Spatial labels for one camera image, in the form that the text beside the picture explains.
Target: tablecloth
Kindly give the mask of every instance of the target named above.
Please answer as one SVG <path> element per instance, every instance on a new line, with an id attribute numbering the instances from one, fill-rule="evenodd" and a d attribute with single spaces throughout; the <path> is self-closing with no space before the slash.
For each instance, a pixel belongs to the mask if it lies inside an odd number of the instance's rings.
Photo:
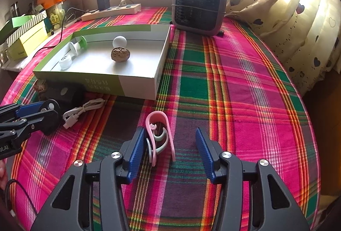
<path id="1" fill-rule="evenodd" d="M 167 8 L 143 8 L 135 15 L 78 22 L 63 32 L 121 24 L 169 24 Z M 195 145 L 195 129 L 239 159 L 268 159 L 295 197 L 309 224 L 316 218 L 320 191 L 318 151 L 312 126 L 287 73 L 251 29 L 225 18 L 223 37 L 207 37 L 172 27 L 157 99 L 102 97 L 103 108 L 83 114 L 73 128 L 60 127 L 49 137 L 35 132 L 15 157 L 12 178 L 19 180 L 40 210 L 61 176 L 76 160 L 103 159 L 132 138 L 154 110 L 164 111 L 173 133 L 170 151 L 151 167 L 143 157 L 137 178 L 123 186 L 131 230 L 211 230 L 220 186 L 206 179 Z M 53 46 L 54 38 L 46 46 Z M 32 70 L 51 49 L 43 49 L 18 75 L 2 105 L 37 100 Z M 248 225 L 245 184 L 242 230 Z M 15 212 L 26 229 L 35 215 L 24 193 L 11 190 Z M 98 184 L 94 185 L 94 226 L 99 225 Z"/>

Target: wooden power strip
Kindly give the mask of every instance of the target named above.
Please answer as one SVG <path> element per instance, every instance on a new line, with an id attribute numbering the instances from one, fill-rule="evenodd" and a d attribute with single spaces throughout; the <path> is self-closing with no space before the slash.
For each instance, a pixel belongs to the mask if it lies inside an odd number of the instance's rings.
<path id="1" fill-rule="evenodd" d="M 117 15 L 134 15 L 141 11 L 141 4 L 131 4 L 125 7 L 110 7 L 106 10 L 98 10 L 96 12 L 88 12 L 82 15 L 82 21 L 93 20 L 97 18 L 117 16 Z"/>

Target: cream curtain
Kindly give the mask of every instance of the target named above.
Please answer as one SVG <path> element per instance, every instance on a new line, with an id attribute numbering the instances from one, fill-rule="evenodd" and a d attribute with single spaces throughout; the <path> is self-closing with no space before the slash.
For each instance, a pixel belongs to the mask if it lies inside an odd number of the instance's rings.
<path id="1" fill-rule="evenodd" d="M 304 95 L 333 67 L 341 70 L 340 0 L 230 0 L 228 17 L 247 22 Z"/>

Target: yellow box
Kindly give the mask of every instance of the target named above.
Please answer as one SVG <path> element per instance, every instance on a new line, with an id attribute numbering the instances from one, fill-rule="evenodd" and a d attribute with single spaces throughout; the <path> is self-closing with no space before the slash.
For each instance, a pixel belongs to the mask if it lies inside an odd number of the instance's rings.
<path id="1" fill-rule="evenodd" d="M 45 29 L 45 23 L 42 21 L 25 32 L 18 40 L 15 41 L 7 49 L 7 56 L 12 61 L 25 58 L 45 39 L 47 39 L 47 32 Z"/>

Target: bolt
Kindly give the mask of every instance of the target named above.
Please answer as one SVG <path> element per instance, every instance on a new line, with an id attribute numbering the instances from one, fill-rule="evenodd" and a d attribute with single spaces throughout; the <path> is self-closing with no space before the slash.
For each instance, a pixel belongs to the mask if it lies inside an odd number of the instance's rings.
<path id="1" fill-rule="evenodd" d="M 117 158 L 121 157 L 121 153 L 120 153 L 120 152 L 111 153 L 111 157 L 112 157 L 113 159 L 117 159 Z"/>
<path id="2" fill-rule="evenodd" d="M 81 166 L 83 164 L 82 160 L 77 160 L 73 163 L 74 166 Z"/>
<path id="3" fill-rule="evenodd" d="M 259 163 L 261 166 L 267 166 L 269 164 L 269 162 L 266 159 L 261 159 Z"/>
<path id="4" fill-rule="evenodd" d="M 221 154 L 221 156 L 223 156 L 224 158 L 228 159 L 232 157 L 232 154 L 228 151 L 225 151 Z"/>

